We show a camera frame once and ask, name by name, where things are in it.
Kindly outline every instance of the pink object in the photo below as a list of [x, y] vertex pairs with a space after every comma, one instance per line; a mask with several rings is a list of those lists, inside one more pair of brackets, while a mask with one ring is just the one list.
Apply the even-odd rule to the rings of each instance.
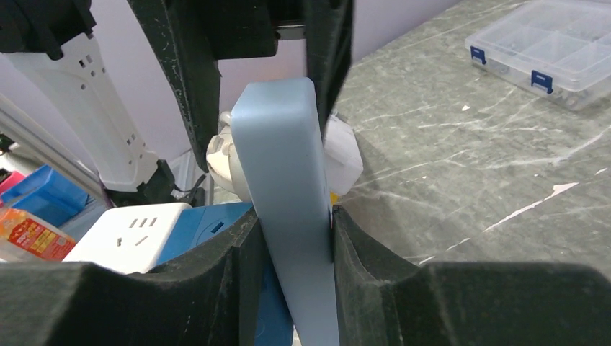
[[[11, 172], [8, 178], [6, 178], [3, 182], [0, 182], [0, 195], [7, 191], [11, 187], [15, 186], [18, 182], [21, 182], [25, 176], [17, 171]], [[4, 206], [4, 202], [0, 200], [0, 207]]]

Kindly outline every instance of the orange snack package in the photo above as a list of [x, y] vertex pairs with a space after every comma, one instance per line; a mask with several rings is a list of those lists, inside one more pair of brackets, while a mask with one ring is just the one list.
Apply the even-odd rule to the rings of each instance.
[[7, 262], [60, 262], [76, 241], [27, 211], [0, 208], [0, 258]]

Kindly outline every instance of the blue box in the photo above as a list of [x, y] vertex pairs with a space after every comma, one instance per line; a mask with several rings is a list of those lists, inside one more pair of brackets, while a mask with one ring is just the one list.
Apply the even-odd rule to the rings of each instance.
[[45, 165], [2, 193], [1, 198], [6, 206], [25, 210], [59, 227], [85, 208], [88, 196]]
[[[229, 203], [183, 210], [161, 250], [157, 264], [167, 262], [225, 231], [245, 212], [250, 203]], [[254, 346], [291, 346], [293, 320], [286, 305], [272, 263], [263, 269]]]

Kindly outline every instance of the white wall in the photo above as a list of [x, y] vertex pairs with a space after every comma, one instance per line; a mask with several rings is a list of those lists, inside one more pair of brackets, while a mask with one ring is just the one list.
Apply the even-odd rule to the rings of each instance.
[[[381, 48], [459, 0], [355, 0], [353, 61]], [[221, 61], [220, 109], [230, 110], [250, 81], [305, 76], [304, 42], [282, 41], [274, 58]]]
[[[354, 60], [452, 6], [458, 0], [356, 0]], [[97, 36], [111, 79], [146, 143], [173, 159], [190, 148], [174, 95], [126, 0], [93, 0]], [[221, 110], [250, 81], [304, 76], [305, 42], [283, 41], [273, 58], [221, 61]], [[0, 56], [0, 93], [60, 138], [87, 166], [91, 160], [46, 97]]]

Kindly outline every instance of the plastic compartment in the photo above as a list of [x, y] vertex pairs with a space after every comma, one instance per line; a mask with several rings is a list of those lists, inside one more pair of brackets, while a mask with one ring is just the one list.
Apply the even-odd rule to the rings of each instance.
[[465, 46], [476, 66], [571, 110], [611, 92], [611, 4], [531, 1]]
[[45, 165], [2, 193], [1, 198], [7, 206], [29, 211], [59, 227], [85, 208], [88, 195]]

